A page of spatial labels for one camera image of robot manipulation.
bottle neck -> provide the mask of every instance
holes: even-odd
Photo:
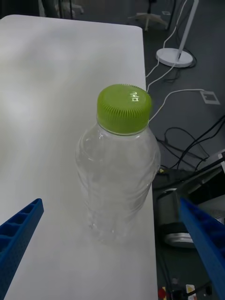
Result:
[[[114,137],[117,137],[117,138],[124,138],[124,137],[127,137],[127,138],[136,138],[138,137],[140,134],[142,134],[145,130],[148,129],[148,125],[141,131],[139,132],[134,132],[134,133],[131,133],[131,134],[128,134],[128,135],[122,135],[122,134],[119,134],[119,133],[116,133],[116,132],[111,132],[111,131],[108,131],[106,129],[104,129],[98,122],[97,122],[97,125],[99,127],[99,130],[103,131],[105,135],[107,136],[114,136]]]

plastic bottle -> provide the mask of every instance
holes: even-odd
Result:
[[[88,224],[100,240],[123,240],[142,208],[160,166],[148,127],[151,98],[142,89],[116,84],[97,100],[97,124],[76,149]]]

bottle cap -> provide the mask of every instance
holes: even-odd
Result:
[[[142,131],[149,121],[151,97],[133,85],[114,84],[97,99],[97,122],[107,131],[129,135]]]

floor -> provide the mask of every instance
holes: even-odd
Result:
[[[108,23],[127,23],[128,16],[135,15],[136,12],[145,12],[148,8],[147,0],[80,0],[85,10],[83,15],[77,14],[77,19],[87,21],[98,21]],[[192,1],[188,1],[183,15],[189,10]],[[158,0],[152,6],[152,12],[161,14],[161,11],[171,11],[172,2],[170,0]],[[224,27],[225,27],[225,2],[223,0],[200,0],[193,25],[191,27],[186,46],[197,58],[195,68],[184,69],[181,76],[174,83],[166,83],[162,80],[154,83],[150,88],[150,95],[153,99],[153,113],[161,106],[166,95],[174,90],[181,89],[206,89],[213,91],[219,99],[221,105],[207,105],[204,103],[199,92],[182,92],[172,95],[159,115],[151,122],[150,128],[160,139],[163,139],[164,132],[169,127],[181,127],[186,129],[195,138],[210,128],[220,116],[225,113],[225,53]],[[137,21],[130,21],[132,25],[142,24]],[[152,24],[148,32],[143,33],[145,68],[148,73],[157,63],[155,59],[156,50],[162,47],[163,41],[168,36],[168,32],[162,30],[160,25]],[[168,47],[175,47],[175,39],[167,44]],[[168,67],[160,66],[147,79],[147,84],[160,77],[168,70]],[[167,78],[172,78],[176,70],[168,74]],[[192,139],[182,131],[171,130],[168,133],[169,142],[173,145],[185,149]],[[203,146],[209,154],[213,154],[225,148],[225,128],[213,139],[204,142]],[[162,159],[161,163],[170,167],[177,158],[170,154],[163,146],[160,146]],[[194,149],[197,155],[202,153],[198,147]],[[187,161],[197,165],[194,158],[187,158]]]

blue plastic gripper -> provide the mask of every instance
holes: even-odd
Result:
[[[225,225],[185,199],[180,215],[221,300],[225,299]]]
[[[42,200],[36,199],[0,226],[0,300],[5,298],[43,212]]]

